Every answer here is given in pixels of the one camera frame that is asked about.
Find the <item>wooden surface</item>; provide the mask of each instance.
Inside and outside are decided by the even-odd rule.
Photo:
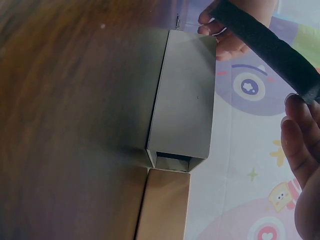
[[[0,1],[0,239],[131,240],[171,0]]]
[[[184,240],[190,174],[151,169],[136,240]]]

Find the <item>cartoon heart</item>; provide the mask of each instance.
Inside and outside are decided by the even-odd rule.
[[[262,234],[262,239],[263,240],[272,240],[274,237],[273,233],[272,232],[269,232],[269,233],[264,233]]]

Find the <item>finger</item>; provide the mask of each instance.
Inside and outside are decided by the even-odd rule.
[[[203,10],[202,13],[200,13],[198,22],[200,24],[208,24],[210,20],[213,18],[210,13],[211,11],[217,6],[218,0],[215,0],[213,3],[211,3],[209,6],[206,7],[205,10]]]
[[[204,35],[214,35],[219,34],[225,29],[225,26],[223,26],[220,22],[213,20],[205,25],[202,25],[198,28],[199,34]]]
[[[291,95],[285,101],[285,112],[300,127],[303,141],[311,155],[320,160],[320,129],[307,104],[300,96]]]
[[[236,36],[229,35],[216,46],[216,55],[222,56],[226,52],[238,52],[245,46],[245,43]]]
[[[316,124],[320,128],[320,105],[319,105],[319,103],[317,103],[316,101],[313,101],[313,103],[308,107],[309,107],[309,110],[310,110],[310,113],[311,113],[313,120],[316,122]]]
[[[218,61],[228,61],[231,59],[236,59],[241,57],[242,55],[246,54],[250,48],[248,46],[243,46],[239,51],[227,51],[224,54],[217,56],[216,60]]]
[[[318,164],[304,144],[299,125],[292,119],[284,118],[282,121],[281,145],[293,174],[304,188]]]

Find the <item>white box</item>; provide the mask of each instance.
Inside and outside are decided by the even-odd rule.
[[[153,167],[189,172],[209,156],[216,39],[171,30],[146,150]]]

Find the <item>hand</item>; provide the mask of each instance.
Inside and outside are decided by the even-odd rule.
[[[320,239],[320,105],[307,106],[298,95],[285,102],[281,144],[302,188],[295,226],[303,240]]]
[[[218,2],[219,0],[215,0],[200,14],[198,21],[202,26],[198,29],[199,34],[215,35],[225,28],[225,26],[216,20],[210,21],[212,18],[209,13]],[[230,2],[269,27],[278,0],[230,0]],[[228,29],[217,35],[216,38],[218,42],[216,46],[216,59],[218,61],[238,58],[249,51],[249,47]]]

